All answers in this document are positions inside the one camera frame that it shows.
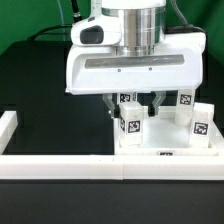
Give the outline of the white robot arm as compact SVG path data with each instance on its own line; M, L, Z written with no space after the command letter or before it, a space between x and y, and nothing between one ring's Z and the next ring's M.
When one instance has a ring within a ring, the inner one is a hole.
M157 114L168 91L202 83L206 35L191 25L165 27L166 0L92 0L89 18L72 25L66 91L101 94L155 93Z

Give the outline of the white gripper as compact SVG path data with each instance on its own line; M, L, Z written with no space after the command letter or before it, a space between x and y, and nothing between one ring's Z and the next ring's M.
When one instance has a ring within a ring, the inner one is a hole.
M122 29L117 18L103 15L78 22L71 29L72 47L66 67L66 91L73 95L104 94L112 118L119 116L111 93L150 93L148 115L156 116L165 91L196 89L202 83L206 35L168 34L149 56L120 56Z

